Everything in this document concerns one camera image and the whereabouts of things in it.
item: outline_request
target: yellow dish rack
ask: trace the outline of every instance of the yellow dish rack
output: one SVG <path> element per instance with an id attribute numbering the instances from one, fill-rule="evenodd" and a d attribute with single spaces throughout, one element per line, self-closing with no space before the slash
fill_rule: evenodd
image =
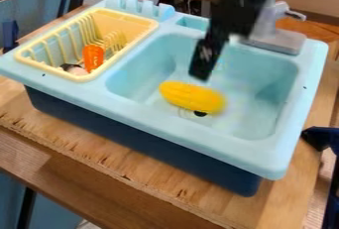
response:
<path id="1" fill-rule="evenodd" d="M 15 53 L 15 59 L 73 81 L 88 81 L 116 62 L 158 27 L 158 22 L 105 8 L 85 11 Z M 104 50 L 104 63 L 86 75 L 64 71 L 64 63 L 83 64 L 82 49 L 96 45 Z"/>

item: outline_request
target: toy sink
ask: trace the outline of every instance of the toy sink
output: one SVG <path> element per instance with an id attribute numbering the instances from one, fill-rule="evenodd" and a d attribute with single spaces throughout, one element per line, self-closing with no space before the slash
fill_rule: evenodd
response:
<path id="1" fill-rule="evenodd" d="M 2 56 L 1 73 L 24 83 L 41 111 L 242 195 L 253 195 L 262 177 L 284 176 L 319 83 L 326 44 L 307 40 L 298 56 L 288 56 L 233 42 L 209 81 L 199 83 L 188 76 L 188 66 L 208 20 L 148 1 L 104 0 L 93 8 L 143 16 L 159 26 L 127 44 L 119 59 L 92 78 L 74 80 L 16 60 L 32 42 Z M 159 93 L 166 80 L 211 87 L 228 105 L 202 117 L 170 105 Z"/>

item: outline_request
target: orange cup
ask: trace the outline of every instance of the orange cup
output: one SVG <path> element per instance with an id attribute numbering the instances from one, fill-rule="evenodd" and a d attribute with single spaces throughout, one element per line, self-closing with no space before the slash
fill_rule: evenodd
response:
<path id="1" fill-rule="evenodd" d="M 90 73 L 103 63 L 104 51 L 101 47 L 87 45 L 82 49 L 83 62 L 86 70 Z"/>

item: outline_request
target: yellow corn toy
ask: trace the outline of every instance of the yellow corn toy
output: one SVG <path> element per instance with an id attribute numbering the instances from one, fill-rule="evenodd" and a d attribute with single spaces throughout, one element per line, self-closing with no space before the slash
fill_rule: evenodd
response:
<path id="1" fill-rule="evenodd" d="M 163 82 L 160 93 L 175 106 L 207 114 L 221 112 L 226 105 L 224 96 L 219 92 L 181 81 Z"/>

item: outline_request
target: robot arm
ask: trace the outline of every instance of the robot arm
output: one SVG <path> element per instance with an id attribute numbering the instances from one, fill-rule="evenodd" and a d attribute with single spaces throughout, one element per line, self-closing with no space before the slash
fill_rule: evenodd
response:
<path id="1" fill-rule="evenodd" d="M 267 0 L 219 0 L 210 26 L 195 48 L 189 74 L 206 81 L 231 34 L 249 37 Z"/>

